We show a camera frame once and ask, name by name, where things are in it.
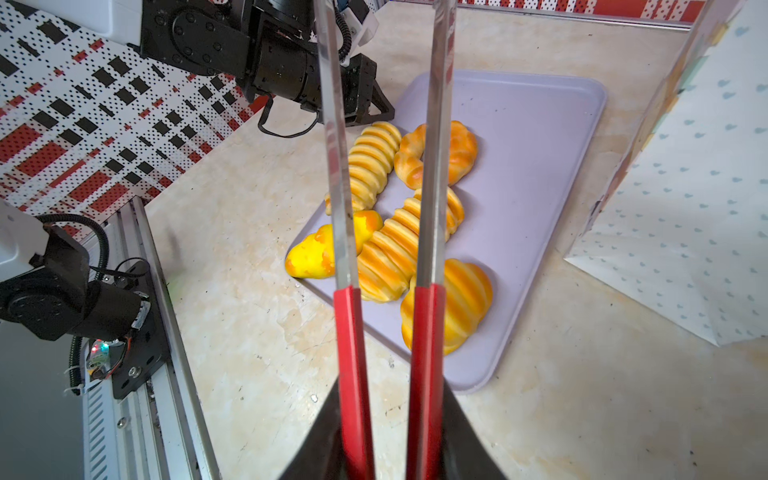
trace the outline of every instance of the marble tabletop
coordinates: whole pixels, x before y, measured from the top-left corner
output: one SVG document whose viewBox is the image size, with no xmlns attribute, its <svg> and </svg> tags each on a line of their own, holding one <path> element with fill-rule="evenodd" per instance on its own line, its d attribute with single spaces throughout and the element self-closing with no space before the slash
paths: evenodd
<svg viewBox="0 0 768 480">
<path fill-rule="evenodd" d="M 394 103 L 432 9 L 390 2 L 361 51 Z M 608 103 L 495 377 L 459 402 L 509 478 L 768 477 L 768 341 L 717 348 L 562 260 L 684 33 L 459 9 L 455 66 L 595 78 Z M 312 115 L 277 99 L 270 127 Z M 350 128 L 348 138 L 362 130 Z M 252 118 L 147 206 L 223 478 L 276 478 L 338 374 L 333 311 L 286 249 L 327 189 L 323 131 Z M 366 335 L 378 478 L 405 464 L 409 365 Z"/>
</svg>

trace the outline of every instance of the purple tray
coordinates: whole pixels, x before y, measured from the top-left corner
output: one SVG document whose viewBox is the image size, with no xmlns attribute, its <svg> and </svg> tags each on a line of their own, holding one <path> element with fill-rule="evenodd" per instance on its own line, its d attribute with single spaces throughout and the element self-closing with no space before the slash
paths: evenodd
<svg viewBox="0 0 768 480">
<path fill-rule="evenodd" d="M 428 75 L 398 100 L 393 123 L 410 132 L 426 121 Z M 452 119 L 478 138 L 472 171 L 454 191 L 466 217 L 448 241 L 446 258 L 478 264 L 493 282 L 494 301 L 477 333 L 445 357 L 444 373 L 457 393 L 481 388 L 504 352 L 549 237 L 581 165 L 606 101 L 589 78 L 456 71 Z M 354 138 L 347 138 L 352 144 Z M 392 216 L 412 190 L 392 172 L 375 209 Z M 320 206 L 291 247 L 330 217 Z M 335 280 L 299 280 L 331 304 Z M 400 303 L 363 302 L 366 331 L 402 358 L 410 351 L 400 333 Z"/>
</svg>

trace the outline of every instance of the red grip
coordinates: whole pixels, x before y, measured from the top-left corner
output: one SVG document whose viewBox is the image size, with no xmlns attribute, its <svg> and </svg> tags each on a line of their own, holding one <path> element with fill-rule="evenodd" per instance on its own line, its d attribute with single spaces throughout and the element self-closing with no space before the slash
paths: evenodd
<svg viewBox="0 0 768 480">
<path fill-rule="evenodd" d="M 417 286 L 413 313 L 406 480 L 437 478 L 442 442 L 445 287 Z"/>
<path fill-rule="evenodd" d="M 360 289 L 348 286 L 334 292 L 333 309 L 339 347 L 339 406 L 346 471 L 351 480 L 373 480 L 373 437 Z"/>
</svg>

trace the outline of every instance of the donut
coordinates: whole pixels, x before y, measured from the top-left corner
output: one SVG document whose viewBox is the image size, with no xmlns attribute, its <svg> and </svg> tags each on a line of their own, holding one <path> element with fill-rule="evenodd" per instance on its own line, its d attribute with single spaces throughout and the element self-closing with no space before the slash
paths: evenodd
<svg viewBox="0 0 768 480">
<path fill-rule="evenodd" d="M 395 173 L 411 190 L 422 187 L 424 176 L 424 146 L 427 124 L 419 125 L 400 142 L 395 154 Z M 451 154 L 448 166 L 448 185 L 453 185 L 472 169 L 478 156 L 478 141 L 475 135 L 460 121 L 451 122 Z"/>
</svg>

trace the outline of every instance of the bread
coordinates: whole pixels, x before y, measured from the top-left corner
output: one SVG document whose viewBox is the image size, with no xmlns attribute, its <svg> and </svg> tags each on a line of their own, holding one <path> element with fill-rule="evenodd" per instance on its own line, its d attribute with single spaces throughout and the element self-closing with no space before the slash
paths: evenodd
<svg viewBox="0 0 768 480">
<path fill-rule="evenodd" d="M 422 187 L 424 162 L 422 155 L 426 143 L 427 125 L 419 125 L 400 142 L 395 155 L 395 173 L 411 190 Z M 448 167 L 448 185 L 453 185 L 472 169 L 478 156 L 478 141 L 460 121 L 451 122 L 451 154 Z"/>
<path fill-rule="evenodd" d="M 355 247 L 357 253 L 370 240 L 373 232 L 383 225 L 381 216 L 373 210 L 355 212 Z M 336 272 L 333 256 L 333 227 L 323 225 L 288 252 L 286 272 L 296 278 L 328 278 Z"/>
<path fill-rule="evenodd" d="M 409 349 L 413 343 L 413 308 L 415 303 L 415 276 L 411 290 L 400 304 L 402 339 Z M 455 258 L 445 261 L 445 341 L 442 354 L 448 355 L 459 348 L 475 333 L 493 302 L 493 287 L 488 275 L 473 263 Z"/>
<path fill-rule="evenodd" d="M 385 121 L 374 122 L 355 139 L 347 156 L 353 211 L 373 208 L 376 196 L 386 187 L 401 140 L 397 127 Z M 326 215 L 330 214 L 331 196 L 326 194 Z"/>
<path fill-rule="evenodd" d="M 384 227 L 376 231 L 357 257 L 360 296 L 363 300 L 391 302 L 400 298 L 416 272 L 419 255 L 419 219 L 422 192 L 407 198 L 403 208 L 395 210 Z M 464 221 L 464 207 L 456 194 L 448 189 L 445 239 L 456 232 Z"/>
</svg>

